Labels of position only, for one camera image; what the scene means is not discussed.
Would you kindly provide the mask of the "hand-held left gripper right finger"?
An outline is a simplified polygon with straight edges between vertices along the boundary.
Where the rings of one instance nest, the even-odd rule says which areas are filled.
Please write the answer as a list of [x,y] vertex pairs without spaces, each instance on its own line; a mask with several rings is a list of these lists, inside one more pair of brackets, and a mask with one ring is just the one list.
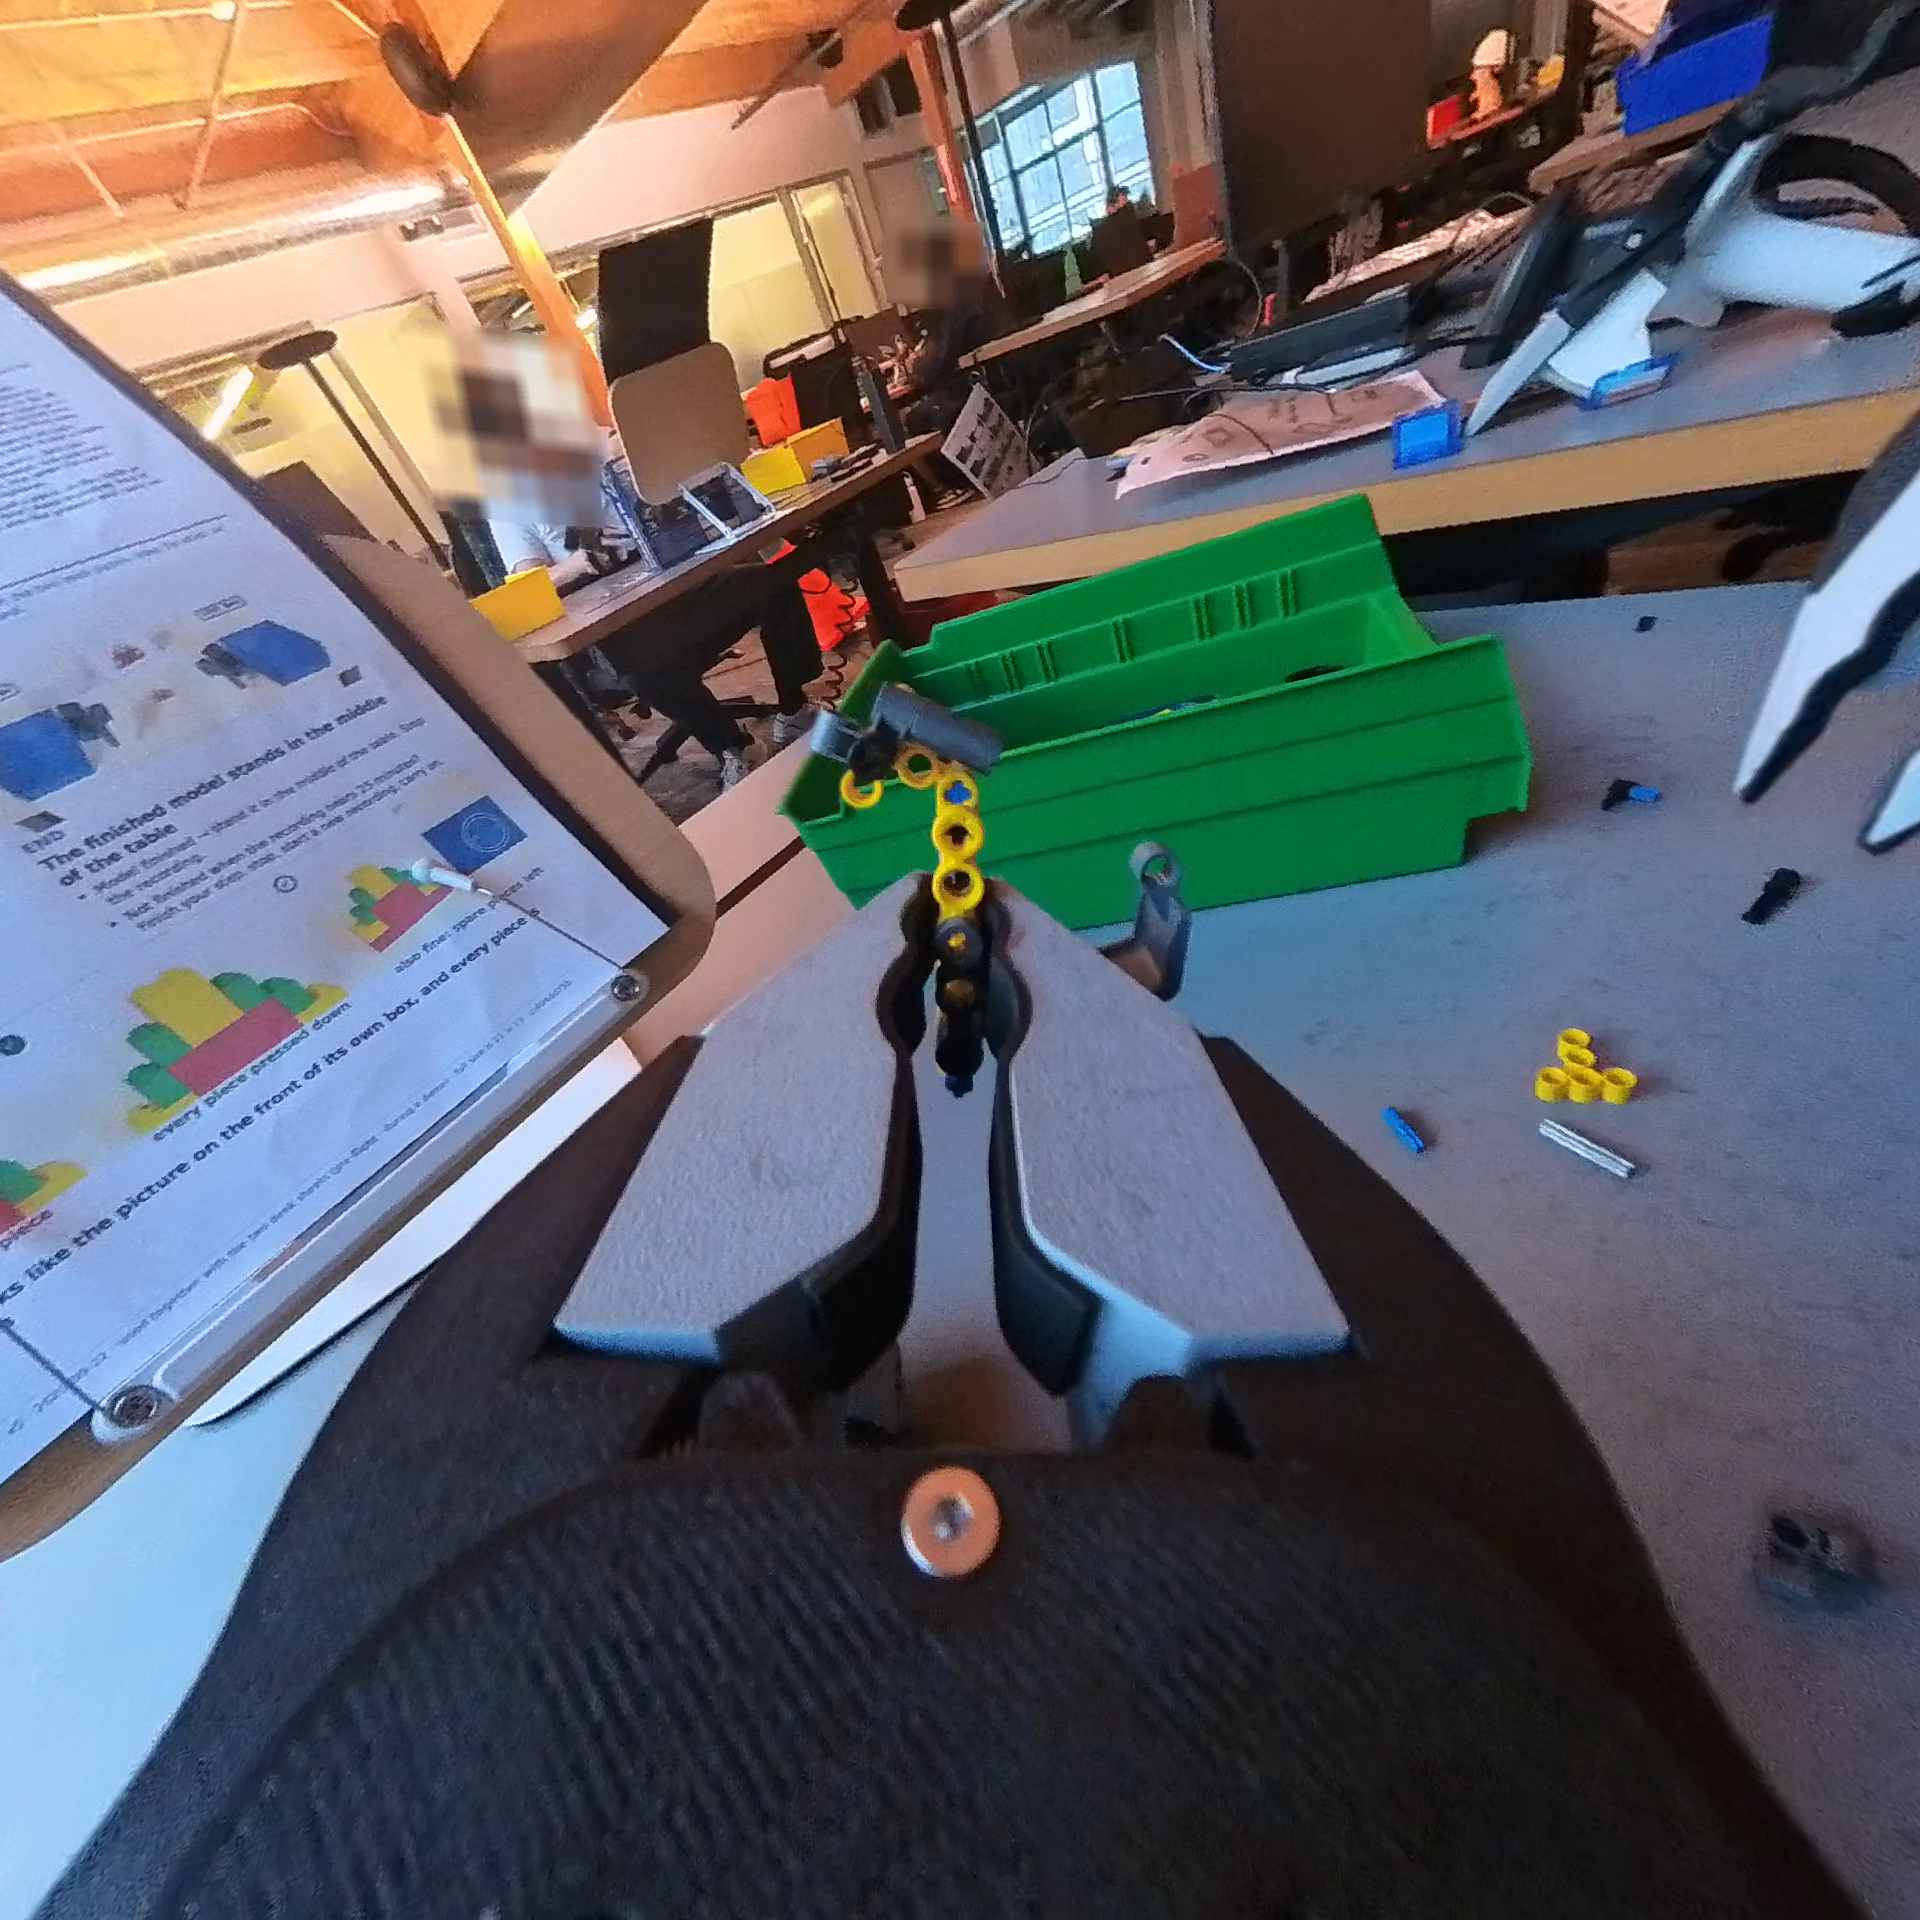
[[1073,1446],[1146,1378],[1342,1353],[1353,1327],[1202,1035],[1005,886],[990,1024],[993,1303]]

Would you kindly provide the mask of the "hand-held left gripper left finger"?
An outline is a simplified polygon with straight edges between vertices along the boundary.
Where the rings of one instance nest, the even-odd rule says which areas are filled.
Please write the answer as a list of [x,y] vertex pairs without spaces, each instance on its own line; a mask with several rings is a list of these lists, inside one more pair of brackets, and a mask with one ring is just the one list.
[[554,1319],[585,1353],[846,1394],[914,1291],[922,877],[699,1034]]

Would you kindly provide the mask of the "green plastic bin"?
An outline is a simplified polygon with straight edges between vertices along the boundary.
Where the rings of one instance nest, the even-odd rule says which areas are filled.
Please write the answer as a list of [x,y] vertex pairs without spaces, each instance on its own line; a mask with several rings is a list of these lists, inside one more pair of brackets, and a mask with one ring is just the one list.
[[885,686],[1000,735],[978,863],[1073,927],[1140,844],[1193,908],[1443,869],[1533,778],[1501,637],[1427,632],[1363,495],[881,643],[846,720]]

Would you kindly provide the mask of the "yellow beam grey connector assembly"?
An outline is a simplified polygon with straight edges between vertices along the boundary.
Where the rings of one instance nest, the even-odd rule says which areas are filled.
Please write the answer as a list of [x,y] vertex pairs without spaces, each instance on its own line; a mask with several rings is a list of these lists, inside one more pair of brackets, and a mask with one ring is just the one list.
[[839,765],[837,792],[846,807],[875,807],[885,778],[930,793],[935,863],[926,883],[933,908],[926,955],[935,1003],[933,1061],[947,1091],[964,1096],[984,1061],[991,937],[984,927],[986,877],[978,863],[982,780],[1001,753],[1000,734],[904,683],[885,683],[866,720],[818,712],[806,749]]

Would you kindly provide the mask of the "grey desk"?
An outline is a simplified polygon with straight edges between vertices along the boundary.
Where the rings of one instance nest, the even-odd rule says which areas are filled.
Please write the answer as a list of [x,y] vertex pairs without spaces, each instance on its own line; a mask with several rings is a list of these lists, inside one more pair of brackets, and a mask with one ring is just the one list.
[[[1505,641],[1526,811],[1456,869],[1202,915],[1182,1005],[1492,1287],[1768,1777],[1870,1915],[1914,1915],[1914,844],[1849,846],[1914,694],[1870,683],[1735,801],[1789,612],[1789,588],[1439,612],[1446,637]],[[1665,798],[1600,811],[1616,778]],[[1774,868],[1803,890],[1744,925]],[[1533,1096],[1564,1025],[1637,1074],[1628,1105]],[[150,1915],[148,1815],[229,1787],[227,1744],[252,1748],[256,1712],[309,1694],[371,1601],[643,1440],[663,1401],[637,1361],[478,1347],[494,1228],[585,1171],[635,1091],[397,1308],[6,1563],[6,1915]],[[1582,1166],[1543,1117],[1642,1171]],[[1777,1506],[1863,1531],[1863,1606],[1756,1591]]]

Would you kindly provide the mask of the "dark wooden desk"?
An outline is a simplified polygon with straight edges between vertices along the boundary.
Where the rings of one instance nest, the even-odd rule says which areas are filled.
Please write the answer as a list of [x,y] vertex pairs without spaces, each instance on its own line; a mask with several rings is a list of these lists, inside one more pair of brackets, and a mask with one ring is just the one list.
[[511,646],[529,664],[573,658],[635,617],[648,617],[676,603],[707,579],[734,567],[757,565],[765,549],[784,542],[798,546],[815,529],[860,515],[871,492],[922,466],[939,446],[942,435],[917,435],[899,453],[872,453],[850,474],[805,486],[788,500],[779,503],[769,516],[672,567],[626,567],[603,579],[587,582],[562,599],[562,615],[554,623],[513,637]]

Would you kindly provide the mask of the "white black handheld device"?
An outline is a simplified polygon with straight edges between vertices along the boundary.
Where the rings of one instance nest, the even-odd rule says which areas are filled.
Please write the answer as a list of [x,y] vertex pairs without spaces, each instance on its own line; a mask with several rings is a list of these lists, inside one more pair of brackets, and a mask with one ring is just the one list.
[[1538,315],[1488,380],[1463,435],[1489,426],[1505,404],[1543,380],[1584,406],[1620,393],[1653,362],[1652,327],[1713,327],[1732,302],[1820,314],[1835,329],[1892,329],[1914,319],[1914,232],[1881,232],[1814,218],[1774,202],[1774,161],[1789,126],[1808,108],[1857,94],[1888,33],[1888,10],[1849,65],[1789,65],[1760,83],[1665,188],[1616,232],[1582,276]]

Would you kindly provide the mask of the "yellow triangular hole connector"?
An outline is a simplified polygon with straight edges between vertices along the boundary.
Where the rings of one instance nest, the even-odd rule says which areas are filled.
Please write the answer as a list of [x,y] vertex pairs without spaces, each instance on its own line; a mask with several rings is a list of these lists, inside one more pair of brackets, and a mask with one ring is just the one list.
[[1637,1074],[1608,1062],[1582,1025],[1564,1025],[1553,1057],[1533,1075],[1533,1096],[1545,1105],[1628,1105],[1637,1087]]

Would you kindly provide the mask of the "blue storage bin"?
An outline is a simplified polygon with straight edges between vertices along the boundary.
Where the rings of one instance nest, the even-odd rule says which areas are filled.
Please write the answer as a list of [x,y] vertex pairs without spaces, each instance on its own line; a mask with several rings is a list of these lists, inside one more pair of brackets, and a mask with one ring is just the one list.
[[1765,2],[1669,4],[1615,73],[1623,131],[1637,137],[1748,94],[1768,73],[1774,19],[1777,4]]

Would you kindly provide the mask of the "pink paper sheet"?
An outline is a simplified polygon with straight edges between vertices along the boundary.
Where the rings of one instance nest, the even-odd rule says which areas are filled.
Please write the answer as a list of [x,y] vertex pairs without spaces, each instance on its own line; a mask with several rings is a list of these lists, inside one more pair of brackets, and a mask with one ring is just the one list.
[[1419,372],[1396,372],[1342,389],[1277,388],[1240,396],[1202,420],[1152,438],[1125,458],[1115,497],[1236,466],[1273,463],[1386,435],[1396,420],[1443,406]]

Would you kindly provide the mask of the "wooden instruction sheet board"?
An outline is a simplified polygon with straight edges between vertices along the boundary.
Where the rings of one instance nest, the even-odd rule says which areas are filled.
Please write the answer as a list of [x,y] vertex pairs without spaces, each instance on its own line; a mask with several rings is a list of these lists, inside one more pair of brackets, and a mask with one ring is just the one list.
[[6,1556],[670,993],[685,832],[6,276]]

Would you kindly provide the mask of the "yellow storage bin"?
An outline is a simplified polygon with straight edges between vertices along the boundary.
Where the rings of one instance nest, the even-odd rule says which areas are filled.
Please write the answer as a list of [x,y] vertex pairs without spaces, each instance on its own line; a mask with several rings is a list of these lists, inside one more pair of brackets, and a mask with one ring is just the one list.
[[554,569],[546,565],[523,567],[502,579],[498,588],[470,595],[467,603],[506,643],[543,632],[562,623],[568,612]]
[[819,424],[796,429],[784,443],[751,450],[740,474],[753,492],[776,497],[802,490],[818,476],[819,466],[843,461],[850,450],[843,420],[829,416]]

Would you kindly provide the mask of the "dark partition panel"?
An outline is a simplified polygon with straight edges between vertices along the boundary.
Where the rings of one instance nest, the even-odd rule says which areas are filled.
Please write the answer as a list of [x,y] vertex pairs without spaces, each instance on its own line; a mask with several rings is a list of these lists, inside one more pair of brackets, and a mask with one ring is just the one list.
[[1427,172],[1427,2],[1214,2],[1216,147],[1235,252]]

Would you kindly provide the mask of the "clear acrylic stand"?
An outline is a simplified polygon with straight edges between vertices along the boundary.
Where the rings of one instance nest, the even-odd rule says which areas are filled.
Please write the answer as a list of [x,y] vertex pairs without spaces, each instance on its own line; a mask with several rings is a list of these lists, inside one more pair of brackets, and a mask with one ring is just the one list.
[[618,529],[633,537],[637,561],[653,573],[744,540],[776,516],[773,500],[730,463],[697,471],[656,503],[640,495],[631,461],[612,453],[603,461],[603,495]]

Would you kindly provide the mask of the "dark grey block piece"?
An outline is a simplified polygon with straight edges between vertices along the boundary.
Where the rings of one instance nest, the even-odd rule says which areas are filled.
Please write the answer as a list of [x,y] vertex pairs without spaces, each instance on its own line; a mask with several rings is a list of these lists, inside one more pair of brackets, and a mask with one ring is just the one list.
[[1789,1506],[1768,1510],[1752,1572],[1770,1601],[1820,1613],[1853,1612],[1877,1585],[1874,1550],[1859,1530]]

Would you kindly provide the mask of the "printed sign card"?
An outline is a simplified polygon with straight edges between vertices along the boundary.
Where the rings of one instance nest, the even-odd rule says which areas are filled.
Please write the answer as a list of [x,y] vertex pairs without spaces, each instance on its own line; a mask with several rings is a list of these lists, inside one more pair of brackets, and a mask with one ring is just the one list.
[[982,497],[1000,497],[1034,474],[1023,426],[982,380],[968,388],[939,453]]

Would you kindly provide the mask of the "beige office chair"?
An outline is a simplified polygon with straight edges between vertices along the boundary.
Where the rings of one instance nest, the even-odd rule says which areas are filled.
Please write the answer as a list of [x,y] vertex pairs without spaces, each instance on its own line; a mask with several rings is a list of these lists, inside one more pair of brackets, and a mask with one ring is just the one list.
[[676,500],[718,466],[740,470],[751,453],[734,350],[702,342],[608,381],[612,420],[648,505]]

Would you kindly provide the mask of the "window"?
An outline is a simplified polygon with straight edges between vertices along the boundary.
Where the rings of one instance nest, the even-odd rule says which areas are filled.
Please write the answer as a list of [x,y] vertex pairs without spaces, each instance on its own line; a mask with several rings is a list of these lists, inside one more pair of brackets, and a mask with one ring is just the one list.
[[1020,86],[976,112],[1005,252],[1055,252],[1092,235],[1115,193],[1152,206],[1140,60]]

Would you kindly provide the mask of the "black floor lamp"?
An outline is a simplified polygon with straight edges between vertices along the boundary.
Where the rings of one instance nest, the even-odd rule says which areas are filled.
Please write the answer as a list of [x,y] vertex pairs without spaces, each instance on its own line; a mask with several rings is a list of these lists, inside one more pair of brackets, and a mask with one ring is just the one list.
[[355,416],[347,410],[347,404],[339,399],[334,384],[326,380],[321,370],[321,358],[333,352],[338,344],[338,335],[326,327],[314,327],[300,335],[289,335],[270,348],[262,350],[259,366],[264,372],[287,372],[300,370],[306,372],[309,381],[316,388],[326,408],[334,413],[339,426],[347,433],[347,441],[359,447],[359,453],[371,466],[376,482],[386,488],[386,492],[395,500],[397,511],[407,516],[407,521],[420,532],[420,540],[424,550],[441,565],[448,567],[448,549],[442,537],[430,532],[426,521],[416,511],[415,500],[404,490],[404,486],[395,480],[392,470],[386,463],[386,458],[375,450],[366,433],[359,426]]

